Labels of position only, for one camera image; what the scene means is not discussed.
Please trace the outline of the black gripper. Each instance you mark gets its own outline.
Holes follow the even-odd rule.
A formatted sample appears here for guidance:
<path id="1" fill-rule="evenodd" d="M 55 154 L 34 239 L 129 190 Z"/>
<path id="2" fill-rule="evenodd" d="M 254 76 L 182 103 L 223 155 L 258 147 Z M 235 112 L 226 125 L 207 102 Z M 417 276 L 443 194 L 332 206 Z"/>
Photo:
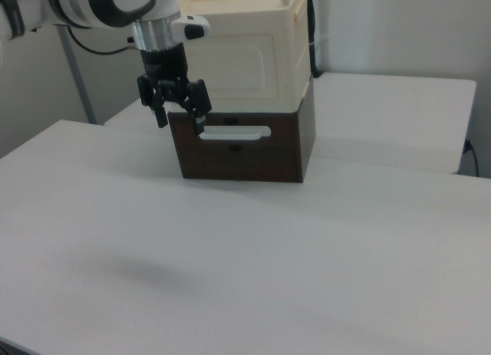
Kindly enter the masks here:
<path id="1" fill-rule="evenodd" d="M 212 109 L 204 80 L 189 82 L 188 64 L 183 43 L 162 51 L 140 51 L 146 75 L 137 78 L 140 100 L 149 107 L 157 119 L 159 128 L 168 125 L 164 109 L 164 98 L 159 89 L 153 87 L 161 81 L 186 84 L 185 97 L 178 104 L 191 116 L 193 131 L 199 136 L 204 132 L 206 115 Z"/>

